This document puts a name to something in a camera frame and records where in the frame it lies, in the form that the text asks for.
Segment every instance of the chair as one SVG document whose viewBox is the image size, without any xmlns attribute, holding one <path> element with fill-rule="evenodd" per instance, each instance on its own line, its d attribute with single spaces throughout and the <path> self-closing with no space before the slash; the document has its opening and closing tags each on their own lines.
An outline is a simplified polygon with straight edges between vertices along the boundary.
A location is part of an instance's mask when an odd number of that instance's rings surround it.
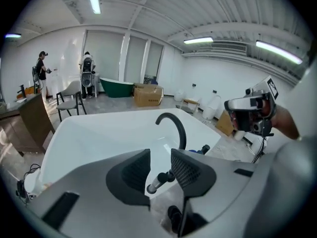
<svg viewBox="0 0 317 238">
<path fill-rule="evenodd" d="M 56 109 L 58 110 L 58 115 L 59 115 L 59 119 L 61 121 L 61 116 L 60 116 L 60 111 L 61 110 L 67 110 L 69 116 L 71 116 L 69 110 L 70 109 L 76 109 L 77 110 L 77 115 L 79 115 L 79 110 L 78 110 L 78 105 L 82 105 L 83 106 L 83 110 L 86 113 L 84 104 L 83 104 L 83 100 L 81 98 L 81 93 L 80 93 L 80 81 L 72 81 L 69 86 L 64 90 L 61 91 L 59 93 L 56 94 L 56 99 L 57 99 L 57 107 Z M 61 104 L 59 104 L 58 102 L 58 96 L 60 95 L 61 100 L 63 101 Z M 75 96 L 75 100 L 71 100 L 71 101 L 64 101 L 63 96 Z"/>
</svg>

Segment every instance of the white ceiling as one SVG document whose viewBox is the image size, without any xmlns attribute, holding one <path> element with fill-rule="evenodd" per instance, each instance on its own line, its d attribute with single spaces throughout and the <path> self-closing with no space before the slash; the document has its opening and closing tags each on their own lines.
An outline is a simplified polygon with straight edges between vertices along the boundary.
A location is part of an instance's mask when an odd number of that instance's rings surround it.
<svg viewBox="0 0 317 238">
<path fill-rule="evenodd" d="M 216 42 L 246 46 L 235 55 L 266 61 L 301 78 L 313 35 L 287 0 L 100 0 L 101 14 L 93 14 L 89 0 L 33 0 L 21 13 L 14 31 L 20 42 L 76 25 L 111 25 L 133 29 L 169 42 L 185 53 L 216 57 L 213 44 L 185 45 L 186 39 L 212 36 Z M 255 47 L 262 40 L 304 60 L 295 65 Z M 230 48 L 223 54 L 235 54 Z"/>
</svg>

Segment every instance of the cable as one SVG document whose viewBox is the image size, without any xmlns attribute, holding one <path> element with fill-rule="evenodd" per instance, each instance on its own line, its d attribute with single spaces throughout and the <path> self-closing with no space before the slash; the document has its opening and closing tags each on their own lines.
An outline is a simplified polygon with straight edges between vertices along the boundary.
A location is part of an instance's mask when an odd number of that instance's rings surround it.
<svg viewBox="0 0 317 238">
<path fill-rule="evenodd" d="M 34 173 L 35 170 L 41 168 L 40 165 L 36 164 L 36 163 L 33 163 L 31 166 L 30 166 L 30 170 L 28 172 L 26 172 L 23 176 L 23 180 L 25 180 L 25 176 L 28 175 L 28 174 L 31 174 L 31 173 Z"/>
<path fill-rule="evenodd" d="M 256 154 L 256 156 L 254 157 L 254 159 L 252 160 L 252 163 L 255 163 L 258 160 L 259 156 L 262 155 L 262 152 L 263 152 L 263 149 L 264 149 L 264 140 L 266 140 L 265 137 L 263 137 L 263 140 L 262 140 L 261 146 L 259 148 L 259 151 Z"/>
<path fill-rule="evenodd" d="M 222 151 L 222 149 L 221 149 L 220 146 L 217 146 L 217 147 L 216 147 L 216 150 L 221 152 L 223 159 L 226 159 L 226 158 L 224 157 L 223 151 Z"/>
<path fill-rule="evenodd" d="M 18 196 L 18 198 L 22 201 L 22 203 L 26 206 L 26 202 L 23 201 L 23 199 L 21 198 L 21 196 Z"/>
</svg>

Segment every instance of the wooden cabinet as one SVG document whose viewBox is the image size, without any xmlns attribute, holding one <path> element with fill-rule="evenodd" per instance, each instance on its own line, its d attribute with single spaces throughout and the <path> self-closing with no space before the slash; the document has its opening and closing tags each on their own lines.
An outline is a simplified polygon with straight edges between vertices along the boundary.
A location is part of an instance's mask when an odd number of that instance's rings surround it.
<svg viewBox="0 0 317 238">
<path fill-rule="evenodd" d="M 0 113 L 0 126 L 4 129 L 13 147 L 23 152 L 42 152 L 43 143 L 50 131 L 55 133 L 45 110 L 41 94 Z"/>
</svg>

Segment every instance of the concrete floor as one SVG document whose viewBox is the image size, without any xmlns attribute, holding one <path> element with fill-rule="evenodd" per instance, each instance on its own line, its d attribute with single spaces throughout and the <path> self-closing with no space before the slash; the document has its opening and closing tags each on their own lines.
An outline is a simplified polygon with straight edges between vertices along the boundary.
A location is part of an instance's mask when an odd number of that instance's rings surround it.
<svg viewBox="0 0 317 238">
<path fill-rule="evenodd" d="M 84 105 L 87 114 L 100 114 L 121 111 L 134 111 L 134 110 L 148 110 L 148 109 L 167 109 L 174 108 L 178 102 L 174 101 L 172 97 L 164 97 L 160 106 L 158 107 L 144 107 L 139 108 L 134 104 L 132 97 L 128 98 L 109 98 L 105 94 L 100 94 L 97 98 L 87 99 Z M 51 101 L 47 109 L 50 120 L 55 129 L 60 124 L 58 113 L 56 112 L 56 101 Z M 71 111 L 72 115 L 76 115 L 76 110 Z M 68 117 L 66 111 L 61 112 L 62 119 Z M 194 117 L 202 122 L 206 122 L 202 118 L 202 112 L 197 112 Z M 206 125 L 221 135 L 221 139 L 211 149 L 211 156 L 221 159 L 251 162 L 254 155 L 251 153 L 244 140 L 236 141 L 233 136 L 226 136 L 217 128 L 215 128 L 216 120 L 207 122 Z M 47 148 L 53 134 L 50 133 L 44 143 Z M 11 144 L 5 146 L 0 145 L 0 174 L 5 181 L 9 193 L 15 196 L 16 182 L 23 179 L 24 174 L 29 170 L 33 163 L 41 165 L 44 155 L 42 153 L 26 153 L 21 157 Z M 167 218 L 167 209 L 170 205 L 182 207 L 182 190 L 180 186 L 176 185 L 170 188 L 167 192 L 151 200 L 151 212 L 154 218 L 171 233 L 170 221 Z"/>
</svg>

